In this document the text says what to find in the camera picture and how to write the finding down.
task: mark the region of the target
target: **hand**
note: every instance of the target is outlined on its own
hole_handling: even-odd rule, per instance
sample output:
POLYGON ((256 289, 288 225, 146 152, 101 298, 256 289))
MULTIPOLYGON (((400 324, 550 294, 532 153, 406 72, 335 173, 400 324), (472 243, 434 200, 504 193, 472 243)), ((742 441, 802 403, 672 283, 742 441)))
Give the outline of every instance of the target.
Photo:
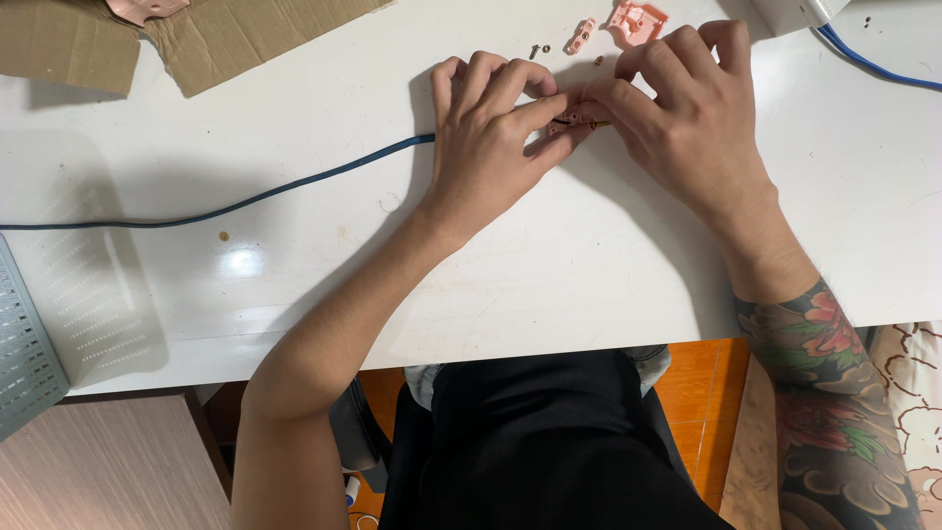
POLYGON ((631 157, 714 228, 777 201, 755 147, 749 46, 742 21, 685 25, 624 52, 615 76, 596 79, 579 108, 612 121, 631 157), (631 85, 638 72, 654 100, 631 85))
POLYGON ((571 127, 532 155, 531 132, 574 105, 578 87, 559 93, 545 67, 475 52, 470 64, 450 58, 431 72, 435 106, 435 163, 431 185, 416 209, 459 247, 507 211, 543 175, 589 136, 571 127), (452 94, 453 79, 461 81, 452 94), (529 84, 542 96, 515 108, 529 84))

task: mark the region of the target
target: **gray mesh tray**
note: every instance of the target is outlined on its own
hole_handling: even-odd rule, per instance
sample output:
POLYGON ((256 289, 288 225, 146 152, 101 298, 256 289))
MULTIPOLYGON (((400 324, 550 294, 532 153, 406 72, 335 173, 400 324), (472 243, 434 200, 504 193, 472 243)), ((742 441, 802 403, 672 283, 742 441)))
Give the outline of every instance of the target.
POLYGON ((0 236, 0 441, 68 391, 69 380, 0 236))

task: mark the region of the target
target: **person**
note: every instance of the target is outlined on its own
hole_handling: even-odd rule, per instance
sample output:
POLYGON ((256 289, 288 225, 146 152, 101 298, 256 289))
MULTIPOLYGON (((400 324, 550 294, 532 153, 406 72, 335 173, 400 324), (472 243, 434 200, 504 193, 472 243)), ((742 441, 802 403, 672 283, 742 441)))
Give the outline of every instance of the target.
MULTIPOLYGON (((918 528, 885 389, 759 156, 743 22, 685 25, 627 50, 613 77, 587 87, 560 91, 545 67, 483 52, 446 60, 431 84, 424 198, 246 389, 234 528, 348 527, 331 404, 418 282, 592 133, 569 127, 525 154, 533 131, 573 108, 611 121, 627 153, 719 242, 742 334, 775 385, 783 528, 918 528), (636 74, 656 98, 631 84, 636 74), (541 97, 516 107, 526 85, 541 97)), ((624 355, 448 364, 433 385, 412 528, 731 528, 671 468, 624 355)))

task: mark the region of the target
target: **white desk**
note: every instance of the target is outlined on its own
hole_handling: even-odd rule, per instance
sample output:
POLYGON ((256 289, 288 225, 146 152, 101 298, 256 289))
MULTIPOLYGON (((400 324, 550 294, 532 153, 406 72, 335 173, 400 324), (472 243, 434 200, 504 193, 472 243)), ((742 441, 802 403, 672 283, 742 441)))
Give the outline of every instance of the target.
MULTIPOLYGON (((877 80, 809 31, 769 40, 743 0, 658 6, 671 30, 752 17, 759 147, 854 324, 942 318, 942 93, 877 80)), ((0 76, 0 220, 204 212, 431 132, 427 72, 450 55, 549 43, 537 60, 561 85, 609 74, 606 31, 562 48, 610 9, 399 0, 190 100, 148 42, 127 99, 0 76)), ((942 80, 940 18, 938 3, 854 0, 834 26, 889 69, 942 80)), ((5 236, 73 393, 246 379, 402 221, 431 153, 200 224, 5 236)), ((419 285, 365 368, 737 334, 707 232, 603 129, 419 285)))

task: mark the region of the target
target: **blue cable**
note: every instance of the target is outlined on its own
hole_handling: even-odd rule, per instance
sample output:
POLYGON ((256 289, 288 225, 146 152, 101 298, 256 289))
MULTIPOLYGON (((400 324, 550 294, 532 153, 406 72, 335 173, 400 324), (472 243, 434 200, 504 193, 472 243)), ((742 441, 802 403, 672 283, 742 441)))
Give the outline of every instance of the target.
POLYGON ((933 81, 926 81, 923 79, 914 79, 912 77, 904 77, 902 75, 896 75, 896 74, 893 74, 892 72, 889 72, 888 70, 884 68, 881 68, 873 64, 872 62, 866 60, 865 58, 860 57, 851 48, 847 47, 847 44, 845 44, 844 41, 842 41, 840 37, 837 36, 837 33, 831 27, 830 24, 825 24, 819 27, 818 32, 821 33, 821 35, 825 39, 827 39, 828 42, 830 42, 840 53, 844 54, 848 59, 852 60, 853 62, 861 66, 869 68, 877 75, 885 77, 886 79, 889 79, 890 81, 896 81, 897 83, 904 83, 907 85, 914 85, 917 87, 922 87, 924 89, 942 91, 942 83, 935 83, 933 81))
POLYGON ((346 173, 352 169, 356 169, 360 166, 366 165, 370 162, 379 160, 382 157, 388 157, 396 151, 401 151, 406 147, 411 147, 413 145, 418 145, 420 143, 431 143, 435 141, 435 135, 433 134, 423 134, 420 136, 414 136, 412 138, 396 142, 389 147, 383 147, 376 153, 371 153, 365 157, 358 158, 353 160, 349 164, 340 166, 339 168, 334 168, 332 170, 325 171, 323 173, 318 173, 311 175, 305 178, 295 180, 294 182, 289 182, 273 190, 263 191, 253 197, 250 197, 244 201, 235 203, 234 205, 220 208, 209 213, 204 213, 202 215, 194 215, 193 217, 185 217, 183 219, 177 219, 174 221, 152 221, 145 223, 131 223, 128 221, 89 221, 86 223, 62 223, 62 224, 0 224, 0 230, 71 230, 75 228, 97 228, 100 226, 114 226, 116 228, 168 228, 170 226, 180 226, 183 224, 198 223, 200 221, 205 221, 207 219, 212 219, 218 217, 222 214, 229 213, 231 211, 236 211, 240 208, 246 207, 250 204, 257 203, 262 199, 268 199, 271 196, 277 195, 279 193, 284 193, 288 190, 294 190, 295 188, 300 188, 301 186, 306 186, 308 184, 317 182, 318 180, 324 180, 325 178, 330 178, 332 176, 346 173))

